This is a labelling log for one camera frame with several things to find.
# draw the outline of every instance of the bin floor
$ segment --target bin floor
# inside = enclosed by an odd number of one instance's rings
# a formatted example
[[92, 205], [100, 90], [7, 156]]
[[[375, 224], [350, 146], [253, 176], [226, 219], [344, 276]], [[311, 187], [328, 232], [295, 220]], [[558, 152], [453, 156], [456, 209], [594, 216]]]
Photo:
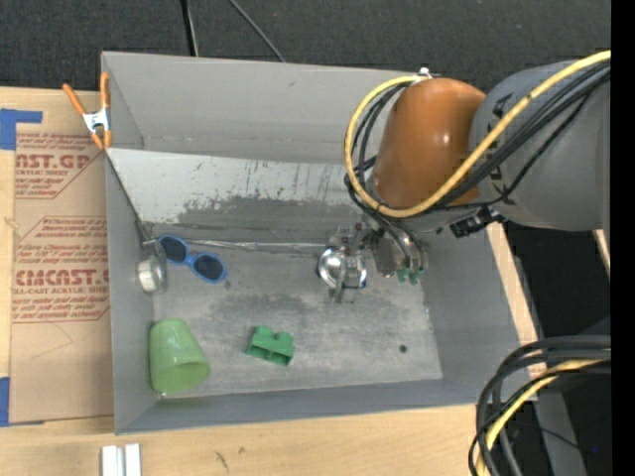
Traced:
[[[169, 265], [155, 320], [180, 317], [205, 352], [209, 378], [175, 398], [441, 379], [437, 344], [421, 286], [384, 279], [367, 258], [368, 282], [353, 303], [333, 303], [316, 275], [318, 255], [214, 249], [227, 279], [209, 284]], [[253, 330], [294, 337], [288, 367], [245, 353]]]

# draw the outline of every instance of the sunglasses lens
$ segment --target sunglasses lens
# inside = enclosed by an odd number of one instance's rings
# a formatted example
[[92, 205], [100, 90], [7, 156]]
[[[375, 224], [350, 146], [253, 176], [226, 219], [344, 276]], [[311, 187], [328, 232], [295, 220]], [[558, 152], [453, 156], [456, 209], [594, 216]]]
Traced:
[[194, 261], [194, 269], [201, 276], [211, 281], [217, 281], [220, 279], [224, 272], [224, 267], [220, 261], [213, 256], [202, 254]]
[[182, 263], [188, 256], [186, 245], [172, 236], [164, 236], [161, 239], [161, 245], [166, 251], [166, 258], [175, 263]]

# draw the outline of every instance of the gray bin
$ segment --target gray bin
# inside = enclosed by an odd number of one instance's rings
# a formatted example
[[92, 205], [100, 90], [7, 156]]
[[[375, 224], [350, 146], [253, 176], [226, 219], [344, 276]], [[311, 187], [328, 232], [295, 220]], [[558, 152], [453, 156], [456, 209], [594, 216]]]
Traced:
[[[331, 303], [315, 273], [326, 238], [360, 218], [342, 181], [348, 119], [403, 72], [119, 53], [102, 67], [118, 433], [475, 403], [519, 346], [486, 232], [421, 234], [430, 268], [416, 287], [369, 258], [354, 303]], [[220, 256], [227, 280], [169, 266], [167, 291], [143, 293], [137, 217], [153, 236], [222, 242], [191, 249]], [[172, 397], [148, 367], [150, 327], [166, 317], [190, 325], [211, 366]], [[245, 354], [260, 324], [294, 336], [288, 367]]]

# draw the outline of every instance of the green plastic cup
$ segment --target green plastic cup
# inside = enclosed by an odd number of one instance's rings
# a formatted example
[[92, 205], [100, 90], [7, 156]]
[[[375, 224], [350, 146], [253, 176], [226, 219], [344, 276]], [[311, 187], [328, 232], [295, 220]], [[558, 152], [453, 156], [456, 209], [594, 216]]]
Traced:
[[162, 394], [183, 392], [209, 376], [209, 363], [182, 319], [164, 319], [150, 329], [150, 380]]

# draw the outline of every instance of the blue tape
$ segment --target blue tape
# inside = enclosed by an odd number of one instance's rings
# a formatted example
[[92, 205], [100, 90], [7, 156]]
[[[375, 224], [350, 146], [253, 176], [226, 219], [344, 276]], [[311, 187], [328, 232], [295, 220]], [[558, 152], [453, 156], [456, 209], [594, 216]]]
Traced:
[[42, 111], [0, 109], [0, 150], [16, 149], [16, 126], [19, 123], [42, 123]]
[[0, 378], [0, 426], [9, 425], [9, 378]]

